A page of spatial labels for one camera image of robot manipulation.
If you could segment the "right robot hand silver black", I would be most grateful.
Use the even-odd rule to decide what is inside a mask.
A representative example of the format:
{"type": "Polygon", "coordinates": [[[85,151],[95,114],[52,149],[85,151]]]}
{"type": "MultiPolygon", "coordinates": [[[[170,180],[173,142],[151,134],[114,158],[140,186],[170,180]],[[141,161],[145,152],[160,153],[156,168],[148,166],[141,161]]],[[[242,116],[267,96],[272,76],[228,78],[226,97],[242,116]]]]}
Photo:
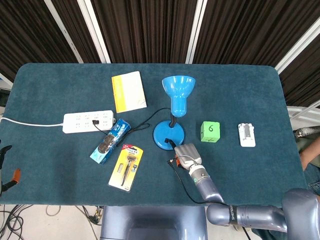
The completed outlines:
{"type": "Polygon", "coordinates": [[[169,143],[175,152],[175,160],[187,171],[191,170],[193,165],[201,165],[202,158],[193,143],[176,145],[173,140],[166,138],[165,143],[169,143]]]}

